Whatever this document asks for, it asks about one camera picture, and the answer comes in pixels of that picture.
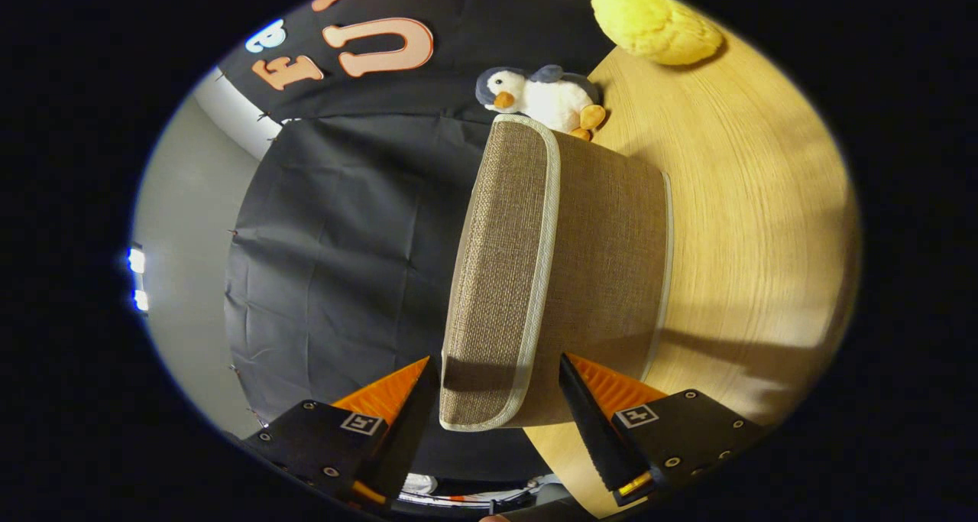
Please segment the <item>stuffed penguin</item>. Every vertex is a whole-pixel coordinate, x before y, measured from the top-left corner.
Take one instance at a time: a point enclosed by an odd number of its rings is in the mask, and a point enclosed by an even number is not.
[[[475,98],[486,109],[521,112],[553,131],[583,140],[604,121],[601,94],[586,76],[565,73],[560,66],[542,66],[528,73],[517,68],[485,70],[475,83]]]

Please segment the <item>wooden table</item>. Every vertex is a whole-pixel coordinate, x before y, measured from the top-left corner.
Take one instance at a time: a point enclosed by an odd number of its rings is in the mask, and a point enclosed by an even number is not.
[[[724,31],[710,61],[669,68],[616,48],[590,77],[594,142],[670,176],[675,223],[664,328],[646,383],[696,387],[778,423],[811,390],[858,282],[858,211],[827,128],[770,62]],[[573,423],[525,429],[594,516],[621,511]]]

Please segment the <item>light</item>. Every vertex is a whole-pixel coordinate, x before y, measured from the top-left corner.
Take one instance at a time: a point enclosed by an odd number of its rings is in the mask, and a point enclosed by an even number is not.
[[[147,312],[150,309],[150,298],[146,296],[146,291],[141,291],[139,289],[133,291],[132,298],[136,300],[136,307],[143,312]]]
[[[139,249],[129,249],[129,268],[136,274],[143,274],[146,269],[146,255]]]

